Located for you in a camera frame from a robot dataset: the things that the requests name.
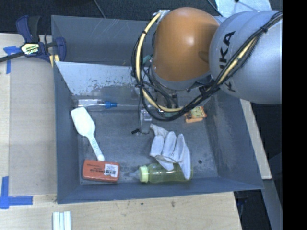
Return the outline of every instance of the glove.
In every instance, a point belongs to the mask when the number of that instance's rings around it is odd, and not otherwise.
[[[154,132],[150,156],[154,157],[168,171],[178,163],[186,180],[191,176],[190,151],[184,141],[183,134],[176,137],[173,131],[167,131],[157,125],[150,124]]]

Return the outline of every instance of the black floor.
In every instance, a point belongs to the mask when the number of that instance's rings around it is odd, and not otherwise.
[[[218,13],[206,0],[96,0],[107,18],[149,20],[160,9],[195,7],[217,16]],[[273,10],[283,9],[283,0],[269,0]],[[16,33],[15,22],[23,15],[39,15],[40,35],[51,35],[50,16],[68,15],[101,17],[93,0],[0,0],[0,32]],[[273,161],[282,151],[281,105],[253,104],[253,111],[269,160]],[[282,173],[273,173],[276,189],[282,204]],[[260,190],[235,192],[243,230],[271,230]]]

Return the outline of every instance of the white spatula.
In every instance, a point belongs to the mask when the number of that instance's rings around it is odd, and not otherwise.
[[[84,107],[78,107],[71,111],[72,120],[76,126],[78,133],[85,136],[90,141],[90,144],[96,154],[99,161],[104,161],[105,157],[101,152],[101,149],[94,137],[94,131],[96,129],[95,123],[91,116]]]

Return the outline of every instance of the small orange object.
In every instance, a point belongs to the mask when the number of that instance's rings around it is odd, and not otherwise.
[[[85,160],[82,177],[91,181],[116,182],[119,178],[119,163]]]

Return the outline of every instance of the yellow cable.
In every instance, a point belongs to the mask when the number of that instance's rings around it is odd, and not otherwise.
[[[218,81],[217,84],[220,84],[224,78],[228,75],[228,73],[236,66],[236,64],[238,63],[238,61],[245,55],[246,51],[249,49],[249,47],[251,46],[252,43],[254,43],[255,38],[253,38],[246,46],[245,48],[241,51],[241,53],[237,56],[237,58],[235,58],[233,60],[233,62],[231,62],[230,66],[228,67],[228,69],[225,71],[225,73],[223,74],[223,76],[221,77],[221,79]]]
[[[146,34],[148,33],[149,29],[152,27],[152,25],[155,23],[155,21],[160,17],[161,13],[158,13],[156,16],[154,16],[152,18],[152,20],[148,23],[148,25],[145,27],[144,32],[142,33],[139,43],[138,43],[138,47],[137,47],[137,51],[136,51],[136,62],[135,62],[135,68],[136,68],[136,75],[138,80],[141,80],[141,70],[140,70],[140,57],[141,57],[141,49],[142,49],[142,45],[143,45],[143,41],[145,39]],[[142,90],[142,93],[144,95],[144,97],[148,100],[148,102],[154,106],[155,108],[161,109],[165,112],[178,112],[180,110],[182,110],[183,107],[179,107],[179,108],[166,108],[163,106],[158,105],[152,98],[150,98],[150,96],[146,93],[145,90]]]
[[[135,62],[135,67],[136,67],[136,75],[138,80],[141,80],[141,70],[140,70],[140,57],[141,57],[141,49],[142,49],[142,45],[145,39],[146,34],[148,33],[149,29],[152,27],[152,25],[156,22],[156,20],[161,16],[161,13],[157,13],[152,20],[148,23],[148,25],[145,27],[144,32],[142,33],[138,46],[137,46],[137,51],[136,51],[136,62]],[[247,44],[245,46],[245,48],[241,51],[241,53],[237,56],[236,59],[233,60],[233,62],[230,64],[230,66],[228,67],[228,69],[225,71],[225,73],[223,74],[223,76],[221,77],[221,79],[218,81],[218,84],[220,84],[225,77],[228,75],[228,73],[236,66],[236,64],[238,63],[238,61],[245,55],[246,51],[249,49],[249,47],[254,43],[255,38],[253,38],[249,44]],[[144,95],[144,97],[148,100],[148,102],[154,106],[155,108],[161,109],[165,112],[179,112],[183,109],[183,107],[178,107],[178,108],[166,108],[163,106],[158,105],[147,93],[145,90],[142,89],[142,93]]]

